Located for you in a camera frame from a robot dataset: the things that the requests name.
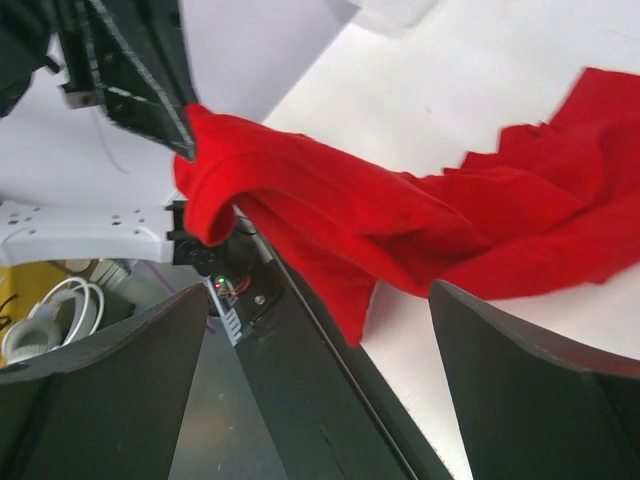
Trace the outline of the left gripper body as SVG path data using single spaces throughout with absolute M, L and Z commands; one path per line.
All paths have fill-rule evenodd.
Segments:
M 8 116 L 41 68 L 64 71 L 61 86 L 71 109 L 98 104 L 91 77 L 80 11 L 83 1 L 1 3 L 1 116 Z

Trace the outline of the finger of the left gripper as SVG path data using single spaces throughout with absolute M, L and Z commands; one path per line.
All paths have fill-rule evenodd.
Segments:
M 91 1 L 89 65 L 112 123 L 194 158 L 185 109 L 196 91 L 177 1 Z

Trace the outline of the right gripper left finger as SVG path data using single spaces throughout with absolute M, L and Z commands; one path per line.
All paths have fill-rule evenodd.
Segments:
M 3 368 L 2 478 L 168 478 L 207 316 L 193 285 Z

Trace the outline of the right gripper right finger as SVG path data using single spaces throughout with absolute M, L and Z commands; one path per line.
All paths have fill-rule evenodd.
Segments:
M 432 323 L 476 479 L 636 479 L 639 363 L 445 281 Z

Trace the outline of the red t-shirt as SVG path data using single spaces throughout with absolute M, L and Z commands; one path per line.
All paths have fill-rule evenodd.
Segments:
M 588 68 L 550 121 L 417 177 L 192 104 L 174 162 L 186 230 L 208 246 L 243 213 L 362 339 L 373 290 L 443 279 L 484 300 L 601 283 L 639 260 L 639 79 Z

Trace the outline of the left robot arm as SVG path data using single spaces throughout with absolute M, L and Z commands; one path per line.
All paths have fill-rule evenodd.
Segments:
M 176 1 L 5 1 L 1 112 L 10 114 L 39 69 L 65 72 L 74 109 L 97 107 L 116 126 L 193 160 L 186 108 L 197 101 Z M 1 262 L 64 259 L 187 263 L 193 236 L 182 202 L 152 208 L 1 205 Z

